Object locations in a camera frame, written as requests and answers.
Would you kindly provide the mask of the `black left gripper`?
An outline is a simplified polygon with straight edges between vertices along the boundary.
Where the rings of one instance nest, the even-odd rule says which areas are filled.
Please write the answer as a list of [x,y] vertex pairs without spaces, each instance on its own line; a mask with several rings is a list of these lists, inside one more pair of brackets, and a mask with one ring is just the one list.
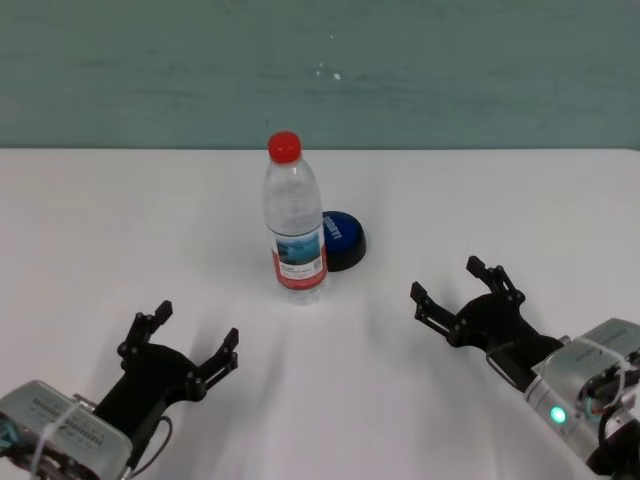
[[201,365],[169,347],[148,343],[172,315],[172,302],[164,300],[152,314],[138,312],[134,316],[118,346],[124,374],[94,410],[96,416],[123,433],[134,450],[146,446],[171,405],[204,399],[238,367],[237,328],[230,329],[218,350]]

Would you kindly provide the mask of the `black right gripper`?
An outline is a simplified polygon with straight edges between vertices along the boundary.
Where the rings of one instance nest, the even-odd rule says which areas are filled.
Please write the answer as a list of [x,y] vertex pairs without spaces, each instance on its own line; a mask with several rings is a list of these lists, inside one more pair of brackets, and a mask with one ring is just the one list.
[[496,373],[514,389],[524,391],[536,378],[533,368],[563,343],[539,333],[523,319],[520,305],[525,296],[502,265],[487,267],[477,256],[470,256],[466,269],[492,294],[470,301],[455,316],[438,305],[420,283],[413,282],[410,298],[416,304],[414,318],[455,348],[483,351]]

